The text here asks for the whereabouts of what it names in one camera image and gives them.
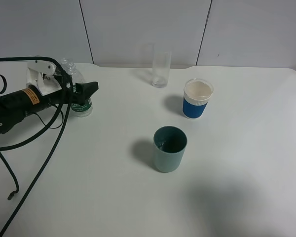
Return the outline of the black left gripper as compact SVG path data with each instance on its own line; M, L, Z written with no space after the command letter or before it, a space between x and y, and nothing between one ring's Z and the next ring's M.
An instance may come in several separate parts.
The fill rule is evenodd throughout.
M73 103L86 104L99 89L99 85L96 81L76 83L74 88ZM67 104L70 96L70 89L61 89L47 96L42 96L34 86L30 86L4 96L4 115L28 116L49 108L51 104Z

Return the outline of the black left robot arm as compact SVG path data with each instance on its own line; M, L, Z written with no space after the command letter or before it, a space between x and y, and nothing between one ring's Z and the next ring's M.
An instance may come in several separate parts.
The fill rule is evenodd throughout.
M0 134L5 134L25 117L61 103L62 91L42 96L34 87L0 96Z

